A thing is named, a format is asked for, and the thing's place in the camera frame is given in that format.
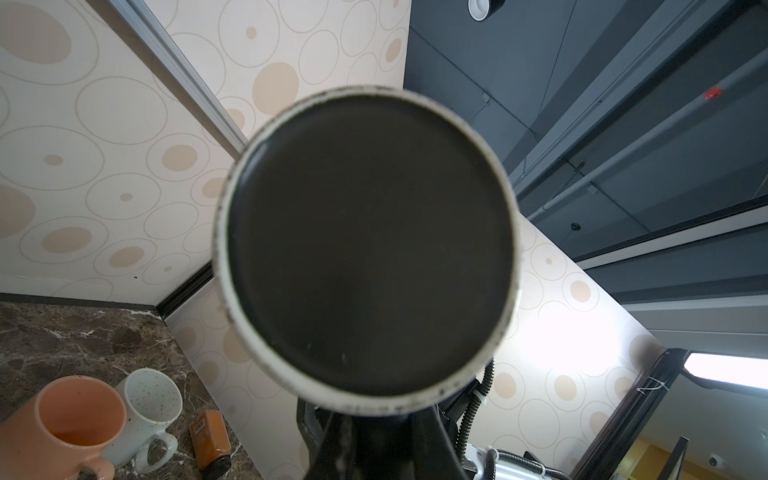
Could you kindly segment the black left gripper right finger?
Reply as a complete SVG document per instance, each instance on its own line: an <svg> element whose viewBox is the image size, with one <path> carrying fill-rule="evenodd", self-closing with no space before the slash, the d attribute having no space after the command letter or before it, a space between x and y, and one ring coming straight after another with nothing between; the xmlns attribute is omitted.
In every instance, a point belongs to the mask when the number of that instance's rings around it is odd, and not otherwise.
<svg viewBox="0 0 768 480"><path fill-rule="evenodd" d="M416 480L463 480L462 464L436 405L410 416L411 459Z"/></svg>

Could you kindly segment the black mug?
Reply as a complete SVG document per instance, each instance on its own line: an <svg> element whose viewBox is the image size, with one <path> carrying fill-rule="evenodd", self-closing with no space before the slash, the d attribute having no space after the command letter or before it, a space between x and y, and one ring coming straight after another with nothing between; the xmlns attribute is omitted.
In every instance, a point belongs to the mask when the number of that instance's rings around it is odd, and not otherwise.
<svg viewBox="0 0 768 480"><path fill-rule="evenodd" d="M224 183L213 234L244 348L292 394L347 415L407 415L460 390L521 295L498 157L404 89L331 89L268 121Z"/></svg>

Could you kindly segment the white speckled mug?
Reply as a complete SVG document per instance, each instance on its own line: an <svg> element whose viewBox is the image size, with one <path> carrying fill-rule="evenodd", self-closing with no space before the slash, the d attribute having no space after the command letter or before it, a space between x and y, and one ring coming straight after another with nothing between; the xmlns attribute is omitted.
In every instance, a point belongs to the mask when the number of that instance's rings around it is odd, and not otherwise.
<svg viewBox="0 0 768 480"><path fill-rule="evenodd" d="M151 368L133 371L115 389L127 420L103 456L115 469L131 464L140 475L152 473L177 452L178 440L166 428L182 413L182 394L170 377Z"/></svg>

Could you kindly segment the pink cream mug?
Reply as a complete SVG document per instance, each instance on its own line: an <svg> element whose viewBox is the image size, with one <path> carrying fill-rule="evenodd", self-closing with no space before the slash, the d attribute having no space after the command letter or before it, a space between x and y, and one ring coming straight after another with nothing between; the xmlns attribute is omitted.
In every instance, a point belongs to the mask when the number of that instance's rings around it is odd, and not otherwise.
<svg viewBox="0 0 768 480"><path fill-rule="evenodd" d="M109 384L87 376L52 381L1 422L3 479L76 479L83 472L112 479L104 450L127 421Z"/></svg>

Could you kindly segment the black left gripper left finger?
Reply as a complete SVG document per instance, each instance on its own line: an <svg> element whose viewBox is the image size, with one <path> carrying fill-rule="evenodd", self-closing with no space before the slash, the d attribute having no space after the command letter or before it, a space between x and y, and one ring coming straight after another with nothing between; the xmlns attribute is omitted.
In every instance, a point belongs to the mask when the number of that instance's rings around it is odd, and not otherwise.
<svg viewBox="0 0 768 480"><path fill-rule="evenodd" d="M356 433L350 416L330 413L325 430L315 410L304 413L305 443L310 466L305 479L353 479L356 456Z"/></svg>

